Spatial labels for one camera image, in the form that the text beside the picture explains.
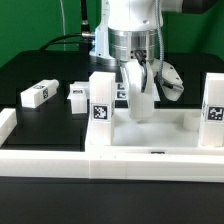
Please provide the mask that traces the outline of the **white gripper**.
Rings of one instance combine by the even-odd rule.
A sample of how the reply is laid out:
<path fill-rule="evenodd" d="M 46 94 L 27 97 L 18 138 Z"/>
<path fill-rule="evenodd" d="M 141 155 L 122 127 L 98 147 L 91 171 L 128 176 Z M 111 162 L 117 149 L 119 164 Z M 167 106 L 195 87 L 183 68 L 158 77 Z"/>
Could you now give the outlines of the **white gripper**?
<path fill-rule="evenodd" d="M 159 65 L 158 59 L 144 65 L 140 65 L 136 59 L 121 63 L 129 116 L 133 120 L 145 121 L 153 116 L 156 95 L 154 78 L 159 77 Z M 158 82 L 168 100 L 177 101 L 184 91 L 182 79 L 167 62 L 163 62 L 162 78 Z"/>

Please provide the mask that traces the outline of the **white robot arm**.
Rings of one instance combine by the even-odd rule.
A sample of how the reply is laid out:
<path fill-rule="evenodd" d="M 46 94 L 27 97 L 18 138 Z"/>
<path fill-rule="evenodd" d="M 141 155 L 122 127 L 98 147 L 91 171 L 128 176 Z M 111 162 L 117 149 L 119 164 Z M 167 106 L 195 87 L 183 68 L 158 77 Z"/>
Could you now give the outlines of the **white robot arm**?
<path fill-rule="evenodd" d="M 154 84 L 176 101 L 184 91 L 175 68 L 164 61 L 162 13 L 203 14 L 218 0 L 101 0 L 101 22 L 95 29 L 93 61 L 119 66 L 130 117 L 153 115 Z"/>

